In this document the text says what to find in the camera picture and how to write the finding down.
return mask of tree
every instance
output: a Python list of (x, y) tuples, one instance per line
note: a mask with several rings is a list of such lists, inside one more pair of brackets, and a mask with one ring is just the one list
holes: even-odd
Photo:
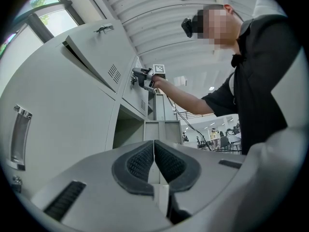
[[(30, 2), (30, 5), (32, 8), (37, 8), (45, 4), (46, 4), (46, 0), (33, 0)], [(40, 19), (44, 23), (44, 25), (48, 24), (48, 19), (49, 19), (48, 15), (43, 15), (40, 17)]]

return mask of white locker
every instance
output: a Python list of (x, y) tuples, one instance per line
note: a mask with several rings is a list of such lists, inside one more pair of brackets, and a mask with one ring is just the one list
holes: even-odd
[(135, 55), (120, 20), (106, 20), (68, 35), (66, 42), (84, 65), (118, 93), (123, 75)]
[(13, 175), (21, 177), (24, 196), (30, 198), (65, 169), (105, 150), (114, 100), (60, 51), (53, 49), (42, 56), (34, 53), (4, 90), (0, 148), (6, 156), (12, 148), (17, 104), (32, 113), (24, 149), (25, 170), (15, 170), (7, 159), (1, 160), (9, 181)]
[[(138, 57), (133, 62), (133, 68), (141, 68), (140, 60)], [(148, 94), (149, 92), (139, 86), (136, 82), (132, 86), (131, 80), (133, 79), (133, 72), (130, 71), (128, 79), (126, 81), (126, 88), (123, 94), (123, 99), (131, 106), (136, 108), (144, 116), (148, 116)]]

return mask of open cabinet door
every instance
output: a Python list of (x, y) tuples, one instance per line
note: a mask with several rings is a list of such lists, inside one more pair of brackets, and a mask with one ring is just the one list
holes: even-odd
[(125, 69), (135, 56), (119, 20), (104, 20), (70, 34), (66, 41), (84, 65), (118, 93)]

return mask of vent grille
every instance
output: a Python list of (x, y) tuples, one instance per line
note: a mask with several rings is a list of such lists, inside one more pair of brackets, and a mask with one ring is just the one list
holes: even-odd
[(143, 100), (141, 100), (140, 107), (146, 111), (146, 103)]
[(76, 199), (84, 190), (86, 184), (72, 181), (44, 210), (44, 212), (57, 221), (61, 221)]
[(115, 65), (111, 66), (110, 70), (108, 71), (108, 74), (111, 76), (111, 78), (114, 80), (115, 83), (117, 84), (119, 83), (121, 74), (119, 73)]

